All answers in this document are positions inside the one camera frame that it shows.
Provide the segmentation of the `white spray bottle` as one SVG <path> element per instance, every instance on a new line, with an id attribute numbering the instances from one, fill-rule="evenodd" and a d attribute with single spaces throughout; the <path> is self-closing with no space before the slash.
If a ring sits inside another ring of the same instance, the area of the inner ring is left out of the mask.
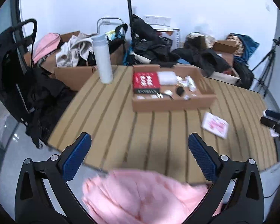
<path id="1" fill-rule="evenodd" d="M 195 84 L 194 80 L 193 80 L 189 75 L 187 75 L 187 76 L 185 77 L 185 79 L 186 79 L 186 81 L 187 81 L 187 83 L 188 83 L 188 88 L 189 88 L 189 90 L 190 90 L 191 92 L 195 92 L 195 91 L 197 90 L 197 88 L 196 88 L 196 84 Z"/>

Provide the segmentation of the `white translucent plastic case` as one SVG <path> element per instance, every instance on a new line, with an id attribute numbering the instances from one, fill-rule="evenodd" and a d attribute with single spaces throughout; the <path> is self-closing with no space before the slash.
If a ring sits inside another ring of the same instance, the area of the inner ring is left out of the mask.
<path id="1" fill-rule="evenodd" d="M 173 71 L 157 72 L 160 85 L 175 85 L 177 83 L 176 74 Z"/>

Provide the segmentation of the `red printed box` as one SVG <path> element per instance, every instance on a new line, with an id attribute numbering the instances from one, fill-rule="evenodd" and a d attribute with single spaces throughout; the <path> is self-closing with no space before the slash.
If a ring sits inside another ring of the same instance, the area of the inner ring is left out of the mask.
<path id="1" fill-rule="evenodd" d="M 160 82 L 156 72 L 136 72 L 133 74 L 133 92 L 135 94 L 158 94 Z"/>

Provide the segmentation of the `olive slatted folding table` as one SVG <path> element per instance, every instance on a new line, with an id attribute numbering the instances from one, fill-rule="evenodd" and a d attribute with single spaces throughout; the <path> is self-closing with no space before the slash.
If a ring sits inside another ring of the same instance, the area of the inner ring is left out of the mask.
<path id="1" fill-rule="evenodd" d="M 137 113 L 132 109 L 132 68 L 117 66 L 104 85 L 94 73 L 81 87 L 53 130 L 49 145 L 62 151 L 81 132 L 92 137 L 85 164 L 103 170 L 137 168 L 157 171 L 178 181 L 203 183 L 205 178 L 188 151 L 188 136 L 198 133 L 219 154 L 232 160 L 253 158 L 260 170 L 277 163 L 268 128 L 260 124 L 266 106 L 260 94 L 206 79 L 217 100 L 197 110 Z M 229 124 L 226 139 L 202 129 L 205 112 Z"/>

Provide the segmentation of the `black backpack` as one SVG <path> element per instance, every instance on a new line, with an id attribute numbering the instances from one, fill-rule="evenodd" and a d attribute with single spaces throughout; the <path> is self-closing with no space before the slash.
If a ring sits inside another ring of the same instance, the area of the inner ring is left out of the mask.
<path id="1" fill-rule="evenodd" d="M 236 59 L 234 59 L 233 68 L 239 75 L 239 79 L 235 85 L 249 90 L 254 80 L 254 74 L 252 71 L 245 63 L 239 62 Z"/>

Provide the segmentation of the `pink white tissue pack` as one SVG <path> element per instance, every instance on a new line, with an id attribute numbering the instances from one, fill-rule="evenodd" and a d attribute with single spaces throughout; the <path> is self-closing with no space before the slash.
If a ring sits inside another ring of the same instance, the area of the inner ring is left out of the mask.
<path id="1" fill-rule="evenodd" d="M 229 124 L 209 112 L 204 114 L 201 127 L 219 138 L 227 138 Z"/>

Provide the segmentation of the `blue velvet bag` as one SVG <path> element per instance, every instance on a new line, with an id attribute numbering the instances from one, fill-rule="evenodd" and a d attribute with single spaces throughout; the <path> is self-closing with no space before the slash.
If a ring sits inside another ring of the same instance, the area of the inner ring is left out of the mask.
<path id="1" fill-rule="evenodd" d="M 243 44 L 243 54 L 240 56 L 240 61 L 247 63 L 252 54 L 259 47 L 259 43 L 254 41 L 251 37 L 243 34 L 232 33 L 232 35 L 237 36 L 241 43 Z"/>

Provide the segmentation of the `pink puffy jacket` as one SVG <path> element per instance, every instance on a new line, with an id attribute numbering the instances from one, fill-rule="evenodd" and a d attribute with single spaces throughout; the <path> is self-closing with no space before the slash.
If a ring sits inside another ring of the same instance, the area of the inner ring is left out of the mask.
<path id="1" fill-rule="evenodd" d="M 154 171 L 118 169 L 85 180 L 82 201 L 97 223 L 183 223 L 207 191 Z"/>

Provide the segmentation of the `cardboard box right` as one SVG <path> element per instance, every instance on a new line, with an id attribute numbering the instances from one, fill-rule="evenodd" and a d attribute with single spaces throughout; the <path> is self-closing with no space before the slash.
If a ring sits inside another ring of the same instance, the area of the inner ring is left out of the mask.
<path id="1" fill-rule="evenodd" d="M 233 67 L 234 55 L 233 53 L 238 49 L 235 41 L 216 41 L 212 49 L 220 55 L 226 62 Z"/>

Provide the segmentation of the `black jacket on box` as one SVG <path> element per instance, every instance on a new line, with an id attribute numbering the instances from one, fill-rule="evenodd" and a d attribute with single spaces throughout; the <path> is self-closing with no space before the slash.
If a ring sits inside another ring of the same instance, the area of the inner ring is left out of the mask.
<path id="1" fill-rule="evenodd" d="M 177 48 L 172 53 L 178 55 L 191 65 L 199 67 L 204 71 L 204 75 L 208 77 L 213 75 L 214 72 L 223 73 L 231 69 L 227 61 L 212 49 Z"/>

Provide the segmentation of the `black stroller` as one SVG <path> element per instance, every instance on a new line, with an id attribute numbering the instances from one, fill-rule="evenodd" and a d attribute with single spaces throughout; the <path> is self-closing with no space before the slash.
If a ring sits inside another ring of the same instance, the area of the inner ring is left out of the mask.
<path id="1" fill-rule="evenodd" d="M 43 69 L 21 64 L 18 48 L 33 45 L 36 31 L 37 21 L 28 19 L 0 34 L 0 100 L 40 149 L 76 93 Z"/>

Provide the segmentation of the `shallow cardboard tray box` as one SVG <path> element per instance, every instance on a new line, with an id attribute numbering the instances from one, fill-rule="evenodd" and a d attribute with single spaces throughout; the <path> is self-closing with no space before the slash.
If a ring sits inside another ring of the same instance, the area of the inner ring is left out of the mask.
<path id="1" fill-rule="evenodd" d="M 133 67 L 136 72 L 173 71 L 176 74 L 175 85 L 160 85 L 158 94 L 135 94 L 132 85 L 132 108 L 134 112 L 165 112 L 196 110 L 209 108 L 217 99 L 215 92 L 206 83 L 201 69 L 191 65 L 174 65 L 161 67 L 160 65 L 137 65 Z M 195 82 L 197 90 L 191 92 L 185 77 L 189 75 Z"/>

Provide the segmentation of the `black clothes pile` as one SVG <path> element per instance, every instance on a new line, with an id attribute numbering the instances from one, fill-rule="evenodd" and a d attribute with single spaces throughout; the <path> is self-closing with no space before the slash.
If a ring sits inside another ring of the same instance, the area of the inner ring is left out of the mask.
<path id="1" fill-rule="evenodd" d="M 137 15 L 132 15 L 130 25 L 133 37 L 124 55 L 123 65 L 158 64 L 162 67 L 172 67 L 181 58 L 170 51 L 172 40 L 160 36 Z"/>

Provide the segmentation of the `pink backpack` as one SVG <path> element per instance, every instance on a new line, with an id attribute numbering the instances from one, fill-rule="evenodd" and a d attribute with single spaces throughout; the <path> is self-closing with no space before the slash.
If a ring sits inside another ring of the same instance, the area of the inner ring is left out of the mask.
<path id="1" fill-rule="evenodd" d="M 34 43 L 33 61 L 37 63 L 41 58 L 47 56 L 58 48 L 61 36 L 58 33 L 48 33 L 42 39 Z"/>

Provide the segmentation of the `white metal rack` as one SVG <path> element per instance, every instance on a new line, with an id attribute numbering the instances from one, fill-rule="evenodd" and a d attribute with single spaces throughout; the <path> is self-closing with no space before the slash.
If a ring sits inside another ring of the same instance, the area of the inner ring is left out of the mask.
<path id="1" fill-rule="evenodd" d="M 96 23 L 97 34 L 113 35 L 117 26 L 124 24 L 118 17 L 102 17 Z"/>

